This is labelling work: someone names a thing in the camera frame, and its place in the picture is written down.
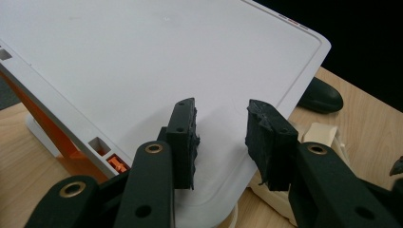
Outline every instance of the rectangular slot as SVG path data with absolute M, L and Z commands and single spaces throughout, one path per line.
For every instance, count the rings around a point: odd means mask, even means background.
M 107 144 L 98 137 L 91 140 L 88 144 L 101 156 L 110 151 L 109 146 L 107 146 Z
M 8 60 L 12 58 L 12 56 L 4 49 L 0 49 L 0 59 L 1 60 Z
M 125 164 L 117 155 L 113 154 L 106 160 L 118 173 L 124 173 L 129 166 Z

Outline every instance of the brass screw hole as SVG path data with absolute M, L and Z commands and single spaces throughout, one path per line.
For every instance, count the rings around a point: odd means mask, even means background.
M 325 155 L 327 154 L 327 150 L 318 144 L 310 144 L 308 145 L 308 150 L 314 154 Z
M 163 151 L 163 147 L 160 144 L 150 144 L 145 148 L 145 152 L 150 154 L 156 154 Z
M 59 195 L 63 198 L 72 198 L 84 191 L 86 184 L 82 181 L 75 181 L 66 184 L 59 192 Z

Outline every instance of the dark background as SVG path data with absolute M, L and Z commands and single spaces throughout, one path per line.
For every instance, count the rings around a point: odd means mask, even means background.
M 403 112 L 398 1 L 255 1 L 325 36 L 332 48 L 324 68 Z

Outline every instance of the wooden table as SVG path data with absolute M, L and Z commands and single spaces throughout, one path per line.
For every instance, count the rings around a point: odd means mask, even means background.
M 306 126 L 314 122 L 338 126 L 357 176 L 391 189 L 393 182 L 402 178 L 390 177 L 389 171 L 403 155 L 403 114 L 324 68 L 316 76 L 341 93 L 343 109 L 325 115 L 297 107 L 289 120 Z M 22 104 L 0 111 L 0 227 L 23 227 L 47 190 L 69 177 L 29 132 L 27 114 Z M 238 207 L 236 227 L 293 227 L 248 188 Z

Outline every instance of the black computer mouse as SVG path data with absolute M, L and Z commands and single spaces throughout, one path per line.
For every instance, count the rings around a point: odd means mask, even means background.
M 297 105 L 318 113 L 328 114 L 339 111 L 344 103 L 335 88 L 314 77 Z

